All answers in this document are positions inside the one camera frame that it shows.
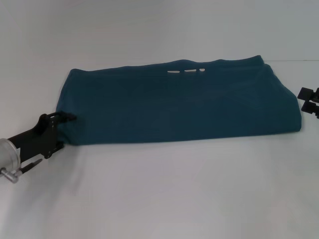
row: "white background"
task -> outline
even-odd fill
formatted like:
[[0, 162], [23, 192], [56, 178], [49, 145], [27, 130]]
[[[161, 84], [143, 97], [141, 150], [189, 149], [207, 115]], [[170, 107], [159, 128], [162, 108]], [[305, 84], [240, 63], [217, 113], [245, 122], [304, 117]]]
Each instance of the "white background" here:
[[[260, 54], [294, 94], [316, 89], [318, 13], [316, 0], [0, 0], [0, 136], [53, 112], [72, 68]], [[67, 146], [1, 178], [0, 238], [315, 239], [318, 139], [303, 114], [299, 133]]]

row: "white table surface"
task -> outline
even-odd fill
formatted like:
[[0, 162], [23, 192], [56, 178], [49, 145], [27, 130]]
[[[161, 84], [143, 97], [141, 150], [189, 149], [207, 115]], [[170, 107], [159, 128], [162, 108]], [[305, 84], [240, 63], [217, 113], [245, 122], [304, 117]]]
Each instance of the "white table surface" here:
[[[294, 94], [316, 89], [318, 12], [316, 0], [1, 0], [0, 137], [53, 112], [72, 68], [260, 54]], [[299, 133], [67, 146], [0, 180], [0, 238], [316, 239], [319, 121], [302, 115]]]

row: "teal fleece blanket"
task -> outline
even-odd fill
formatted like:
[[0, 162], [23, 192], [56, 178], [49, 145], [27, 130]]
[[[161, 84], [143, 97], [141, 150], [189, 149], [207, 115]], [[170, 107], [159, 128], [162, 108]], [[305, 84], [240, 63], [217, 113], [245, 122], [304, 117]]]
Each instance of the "teal fleece blanket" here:
[[260, 56], [97, 71], [73, 69], [56, 110], [77, 116], [76, 121], [59, 126], [60, 139], [74, 145], [253, 136], [301, 129], [297, 98]]

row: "silver metal joint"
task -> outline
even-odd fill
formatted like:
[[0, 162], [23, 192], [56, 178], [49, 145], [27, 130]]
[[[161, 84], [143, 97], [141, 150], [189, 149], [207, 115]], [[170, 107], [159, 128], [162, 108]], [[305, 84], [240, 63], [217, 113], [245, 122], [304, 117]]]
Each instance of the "silver metal joint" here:
[[0, 139], [0, 177], [4, 176], [10, 182], [18, 181], [18, 174], [12, 173], [20, 167], [20, 155], [12, 142]]

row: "metal cylinder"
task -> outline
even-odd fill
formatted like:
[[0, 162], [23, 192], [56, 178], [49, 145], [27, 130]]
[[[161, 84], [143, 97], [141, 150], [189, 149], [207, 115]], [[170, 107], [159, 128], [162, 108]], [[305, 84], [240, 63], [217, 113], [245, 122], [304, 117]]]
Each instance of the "metal cylinder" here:
[[0, 169], [5, 168], [12, 172], [20, 167], [20, 155], [12, 142], [5, 138], [0, 139]]

